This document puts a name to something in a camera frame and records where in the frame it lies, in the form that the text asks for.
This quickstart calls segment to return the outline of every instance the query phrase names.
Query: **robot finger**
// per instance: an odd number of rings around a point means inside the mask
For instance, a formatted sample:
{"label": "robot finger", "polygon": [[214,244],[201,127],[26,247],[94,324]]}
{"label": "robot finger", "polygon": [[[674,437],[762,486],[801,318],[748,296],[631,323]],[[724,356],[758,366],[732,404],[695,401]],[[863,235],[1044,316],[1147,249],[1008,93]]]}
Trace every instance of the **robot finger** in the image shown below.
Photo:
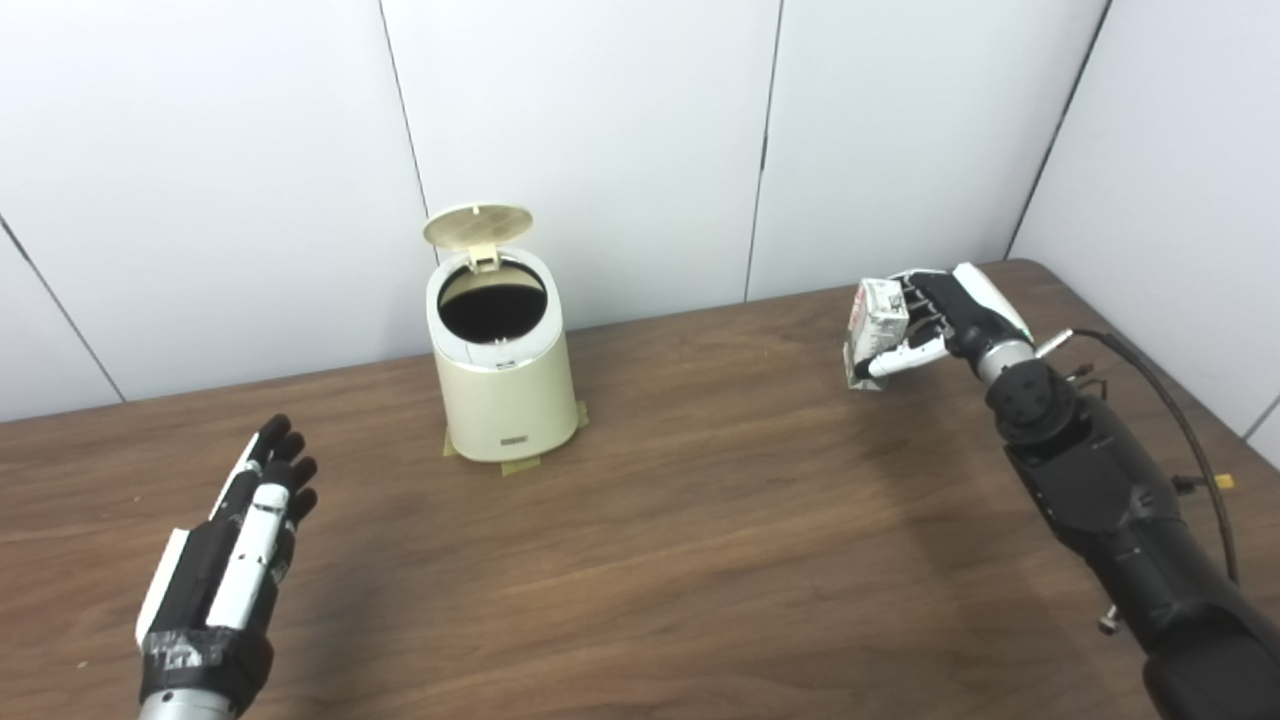
{"label": "robot finger", "polygon": [[293,465],[293,484],[289,489],[294,493],[301,491],[302,487],[311,482],[311,478],[316,475],[317,469],[319,468],[316,466],[314,457],[308,456],[298,460],[297,464]]}
{"label": "robot finger", "polygon": [[271,461],[283,460],[284,462],[293,462],[293,459],[297,457],[306,446],[307,441],[302,437],[302,433],[289,433],[284,436],[284,439],[275,445],[275,448],[271,451]]}
{"label": "robot finger", "polygon": [[266,465],[271,460],[271,450],[275,448],[285,436],[289,434],[291,423],[289,418],[284,414],[278,414],[255,436],[253,448],[248,454],[248,459],[257,462],[259,465]]}
{"label": "robot finger", "polygon": [[289,509],[284,514],[285,523],[297,529],[302,520],[315,510],[317,502],[320,502],[320,496],[316,495],[316,491],[303,488],[289,501]]}

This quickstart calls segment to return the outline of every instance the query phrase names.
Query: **open lid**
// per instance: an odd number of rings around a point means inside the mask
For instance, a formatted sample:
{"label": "open lid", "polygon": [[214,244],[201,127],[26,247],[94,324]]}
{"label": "open lid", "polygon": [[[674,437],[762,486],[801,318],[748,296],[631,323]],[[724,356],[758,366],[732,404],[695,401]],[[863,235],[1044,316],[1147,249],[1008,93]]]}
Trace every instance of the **open lid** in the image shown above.
{"label": "open lid", "polygon": [[526,233],[534,215],[515,205],[461,205],[428,220],[422,237],[445,250],[500,245]]}

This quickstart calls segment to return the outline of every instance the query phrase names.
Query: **tape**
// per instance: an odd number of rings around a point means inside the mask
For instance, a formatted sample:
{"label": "tape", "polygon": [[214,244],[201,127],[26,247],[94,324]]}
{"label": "tape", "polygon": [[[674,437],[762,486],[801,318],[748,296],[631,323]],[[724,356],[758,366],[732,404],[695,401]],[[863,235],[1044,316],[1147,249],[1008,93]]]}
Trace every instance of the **tape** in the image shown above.
{"label": "tape", "polygon": [[525,457],[524,460],[512,460],[509,462],[502,464],[502,477],[513,475],[521,470],[527,470],[530,468],[536,468],[543,464],[543,456],[535,455],[532,457]]}
{"label": "tape", "polygon": [[[577,401],[577,427],[585,428],[591,423],[591,418],[586,414],[586,404],[581,400]],[[451,455],[457,455],[458,448],[453,447],[453,439],[449,437],[449,428],[444,428],[444,448],[440,455],[449,457]],[[521,470],[527,470],[530,468],[536,468],[543,464],[543,456],[535,455],[534,457],[525,457],[524,460],[512,460],[509,462],[502,464],[502,477],[513,475]]]}

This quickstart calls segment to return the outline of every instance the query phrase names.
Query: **robotic arm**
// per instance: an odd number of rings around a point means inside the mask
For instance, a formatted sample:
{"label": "robotic arm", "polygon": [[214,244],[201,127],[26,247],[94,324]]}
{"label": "robotic arm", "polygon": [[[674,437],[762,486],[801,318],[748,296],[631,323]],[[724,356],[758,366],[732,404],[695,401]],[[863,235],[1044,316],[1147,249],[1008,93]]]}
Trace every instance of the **robotic arm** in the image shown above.
{"label": "robotic arm", "polygon": [[908,337],[855,373],[966,360],[1044,521],[1084,559],[1146,651],[1143,679],[1161,717],[1280,717],[1280,629],[1206,556],[1174,484],[1119,416],[1043,360],[1071,331],[1036,350],[1027,324],[970,264],[896,279],[911,310]]}
{"label": "robotic arm", "polygon": [[266,684],[276,591],[315,507],[306,441],[271,418],[232,468],[209,519],[173,530],[138,615],[141,720],[239,717]]}

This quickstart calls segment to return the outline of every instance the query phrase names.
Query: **black cable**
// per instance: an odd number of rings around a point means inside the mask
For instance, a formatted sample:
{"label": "black cable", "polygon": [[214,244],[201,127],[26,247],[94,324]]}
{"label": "black cable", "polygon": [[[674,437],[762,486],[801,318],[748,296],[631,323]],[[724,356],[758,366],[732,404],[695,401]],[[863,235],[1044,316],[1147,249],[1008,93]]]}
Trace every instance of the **black cable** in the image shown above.
{"label": "black cable", "polygon": [[1088,380],[1084,380],[1083,383],[1075,386],[1075,389],[1084,389],[1087,387],[1093,387],[1093,386],[1098,386],[1098,397],[1102,398],[1102,402],[1106,402],[1107,401],[1107,382],[1105,379],[1102,379],[1102,378],[1091,378]]}
{"label": "black cable", "polygon": [[1192,455],[1196,456],[1196,464],[1199,465],[1201,475],[1204,477],[1204,484],[1208,488],[1208,497],[1213,502],[1213,514],[1217,516],[1217,530],[1222,536],[1222,555],[1226,557],[1226,577],[1231,579],[1233,583],[1240,584],[1239,569],[1235,562],[1235,538],[1231,533],[1231,520],[1226,516],[1226,502],[1222,500],[1222,491],[1217,487],[1217,477],[1213,474],[1213,469],[1210,468],[1208,456],[1204,455],[1204,448],[1201,447],[1199,438],[1196,437],[1196,430],[1192,429],[1190,423],[1187,421],[1187,416],[1183,415],[1178,402],[1174,401],[1174,396],[1169,395],[1165,389],[1164,383],[1156,377],[1156,373],[1151,370],[1149,366],[1142,360],[1135,350],[1125,345],[1119,337],[1111,333],[1100,333],[1091,329],[1076,329],[1073,328],[1071,333],[1078,336],[1084,336],[1093,338],[1102,345],[1111,348],[1112,352],[1123,357],[1126,363],[1134,366],[1142,377],[1147,379],[1156,395],[1169,409],[1169,413],[1174,416],[1178,427],[1183,430],[1183,436],[1187,437],[1187,445],[1192,448]]}

